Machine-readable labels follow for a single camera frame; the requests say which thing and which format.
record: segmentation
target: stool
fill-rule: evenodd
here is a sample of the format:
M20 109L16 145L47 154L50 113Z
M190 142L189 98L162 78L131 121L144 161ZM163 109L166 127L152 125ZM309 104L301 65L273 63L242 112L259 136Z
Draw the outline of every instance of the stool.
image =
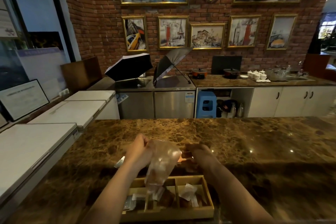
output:
M216 118L216 95L212 91L200 91L197 95L196 118Z

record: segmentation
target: clear plastic bag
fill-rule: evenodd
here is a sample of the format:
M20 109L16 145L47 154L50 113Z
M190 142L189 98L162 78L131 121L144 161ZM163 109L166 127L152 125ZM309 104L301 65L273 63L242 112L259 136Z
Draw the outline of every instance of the clear plastic bag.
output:
M162 186L181 157L180 149L169 141L151 140L153 156L146 174L145 184L149 192Z

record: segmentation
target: wooden tray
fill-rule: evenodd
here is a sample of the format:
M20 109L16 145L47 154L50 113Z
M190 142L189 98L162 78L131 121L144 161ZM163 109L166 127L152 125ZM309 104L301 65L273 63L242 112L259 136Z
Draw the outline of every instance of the wooden tray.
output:
M197 194L202 196L206 206L182 208L179 202L179 192L184 189L186 183L197 187ZM175 194L172 207L166 208L158 206L157 201L149 204L150 196L145 188L145 178L135 179L128 195L146 194L145 207L142 210L123 211L120 222L148 222L148 221L166 221L166 220L185 220L185 219L202 219L213 218L214 207L209 194L207 183L203 175L192 176L170 176L164 186Z

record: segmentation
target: cooking pot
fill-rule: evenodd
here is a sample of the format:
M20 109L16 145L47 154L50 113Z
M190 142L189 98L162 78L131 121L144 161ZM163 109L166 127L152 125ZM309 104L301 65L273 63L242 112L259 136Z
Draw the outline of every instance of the cooking pot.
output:
M205 79L208 75L208 71L206 69L192 69L192 77L195 79Z
M237 77L239 76L239 70L237 69L223 69L224 72L224 78L226 79L237 79Z

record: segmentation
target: red brick wall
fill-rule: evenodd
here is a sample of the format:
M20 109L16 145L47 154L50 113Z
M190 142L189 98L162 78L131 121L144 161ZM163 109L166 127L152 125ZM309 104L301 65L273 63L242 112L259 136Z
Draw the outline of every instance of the red brick wall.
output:
M275 65L296 65L305 59L312 36L320 19L325 0L302 0L299 4L232 5L232 0L218 0L207 4L204 0L190 0L188 6L127 6L120 0L67 0L71 21L82 59L97 56L102 72L121 56L127 55L122 27L122 15L145 15L149 53L155 66L167 51L157 50L156 17L189 15L190 22L226 22L230 15L261 14L255 48L237 50L192 51L177 66L183 72L192 68L211 68L214 55L242 55L241 70L269 68ZM285 51L265 51L267 34L274 13L298 13L299 16ZM228 24L224 43L227 42Z

